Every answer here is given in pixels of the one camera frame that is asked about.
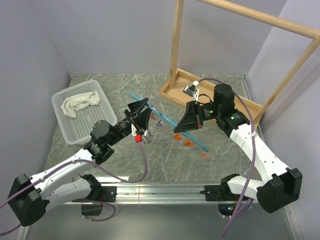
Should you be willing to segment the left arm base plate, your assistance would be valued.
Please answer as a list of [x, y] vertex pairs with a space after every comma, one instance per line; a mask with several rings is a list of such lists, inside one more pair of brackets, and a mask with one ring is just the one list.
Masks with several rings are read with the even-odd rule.
[[101, 186], [93, 189], [92, 200], [99, 202], [114, 203], [117, 197], [116, 186]]

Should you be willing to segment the white underwear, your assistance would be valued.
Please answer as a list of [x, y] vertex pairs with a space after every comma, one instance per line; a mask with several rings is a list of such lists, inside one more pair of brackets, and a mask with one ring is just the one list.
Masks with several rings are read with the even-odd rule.
[[65, 116], [75, 119], [77, 117], [77, 111], [83, 110], [88, 106], [96, 106], [99, 104], [100, 97], [98, 92], [92, 91], [67, 97], [60, 108]]

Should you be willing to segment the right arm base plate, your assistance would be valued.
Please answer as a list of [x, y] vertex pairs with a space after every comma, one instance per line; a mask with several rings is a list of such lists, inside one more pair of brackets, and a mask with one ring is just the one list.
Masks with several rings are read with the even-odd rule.
[[225, 202], [238, 200], [240, 195], [230, 191], [228, 186], [223, 185], [205, 185], [204, 190], [199, 192], [205, 195], [207, 202]]

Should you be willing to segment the blue wire hanger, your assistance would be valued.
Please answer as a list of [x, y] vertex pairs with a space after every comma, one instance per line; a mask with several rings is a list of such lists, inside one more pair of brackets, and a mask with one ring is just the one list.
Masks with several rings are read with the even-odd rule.
[[[178, 125], [173, 120], [171, 120], [168, 116], [166, 116], [164, 113], [162, 113], [159, 110], [157, 110], [153, 105], [147, 103], [145, 105], [145, 107], [150, 109], [151, 112], [155, 116], [160, 118], [162, 122], [165, 122], [165, 123], [169, 124], [172, 128], [175, 128]], [[192, 143], [194, 143], [194, 144], [198, 145], [200, 148], [202, 148], [204, 152], [207, 152], [207, 153], [209, 152], [209, 149], [202, 142], [200, 142], [193, 135], [191, 135], [190, 133], [184, 131], [184, 132], [181, 132], [181, 134], [183, 136], [185, 136], [188, 140], [190, 140]]]

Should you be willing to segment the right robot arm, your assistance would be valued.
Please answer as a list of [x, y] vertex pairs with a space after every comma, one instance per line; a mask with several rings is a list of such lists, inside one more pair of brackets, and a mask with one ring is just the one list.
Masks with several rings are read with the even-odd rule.
[[220, 194], [226, 200], [243, 194], [257, 200], [268, 213], [283, 208], [300, 197], [303, 175], [297, 168], [291, 169], [263, 142], [253, 129], [249, 119], [235, 105], [235, 93], [228, 84], [214, 87], [213, 99], [200, 103], [198, 82], [186, 86], [183, 93], [192, 97], [186, 103], [182, 119], [173, 129], [175, 133], [198, 130], [204, 121], [214, 119], [217, 126], [236, 143], [251, 160], [261, 177], [233, 174], [221, 180]]

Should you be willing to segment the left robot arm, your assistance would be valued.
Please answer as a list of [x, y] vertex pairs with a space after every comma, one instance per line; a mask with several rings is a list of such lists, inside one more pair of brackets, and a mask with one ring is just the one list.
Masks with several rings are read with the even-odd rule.
[[72, 157], [58, 165], [35, 174], [17, 176], [11, 186], [6, 204], [10, 206], [23, 227], [30, 226], [54, 207], [77, 199], [96, 201], [101, 195], [101, 185], [91, 176], [83, 176], [68, 183], [73, 176], [92, 168], [99, 168], [114, 153], [112, 146], [132, 135], [142, 147], [142, 142], [152, 140], [149, 131], [151, 109], [149, 98], [129, 103], [125, 118], [112, 125], [106, 120], [97, 121], [90, 133], [91, 139]]

